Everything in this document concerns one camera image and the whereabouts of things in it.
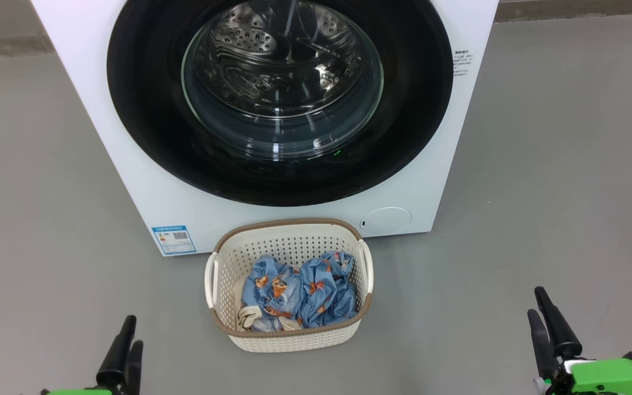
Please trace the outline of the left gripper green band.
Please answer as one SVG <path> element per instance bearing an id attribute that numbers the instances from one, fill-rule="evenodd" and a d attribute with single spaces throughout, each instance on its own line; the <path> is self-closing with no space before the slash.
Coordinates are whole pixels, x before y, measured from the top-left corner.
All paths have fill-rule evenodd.
<path id="1" fill-rule="evenodd" d="M 128 315 L 115 336 L 96 373 L 97 388 L 46 390 L 46 395 L 112 395 L 108 388 L 124 388 L 125 394 L 139 395 L 142 380 L 142 340 L 133 342 L 137 318 Z"/>

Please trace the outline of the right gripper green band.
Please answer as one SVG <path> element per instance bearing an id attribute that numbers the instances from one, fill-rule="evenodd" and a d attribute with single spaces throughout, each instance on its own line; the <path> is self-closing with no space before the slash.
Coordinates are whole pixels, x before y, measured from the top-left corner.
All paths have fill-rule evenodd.
<path id="1" fill-rule="evenodd" d="M 535 362 L 535 394 L 632 394 L 632 359 L 574 359 L 583 352 L 574 331 L 542 286 L 534 288 L 539 313 L 527 310 Z"/>

